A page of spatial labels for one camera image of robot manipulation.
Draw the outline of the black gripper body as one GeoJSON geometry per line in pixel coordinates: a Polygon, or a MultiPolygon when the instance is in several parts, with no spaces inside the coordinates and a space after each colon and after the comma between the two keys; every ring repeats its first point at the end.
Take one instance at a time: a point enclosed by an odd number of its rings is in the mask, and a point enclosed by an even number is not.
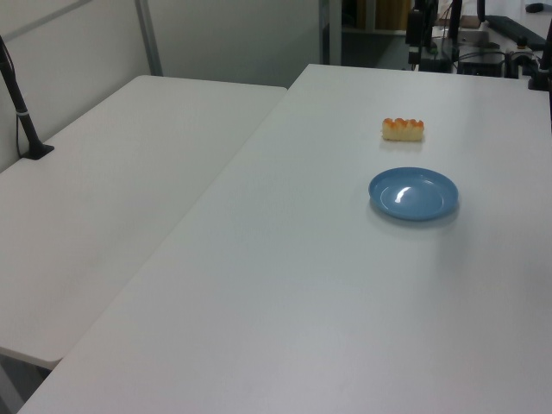
{"type": "Polygon", "coordinates": [[[425,30],[424,17],[425,13],[417,9],[412,9],[408,14],[405,43],[412,53],[421,52],[425,30]]]}

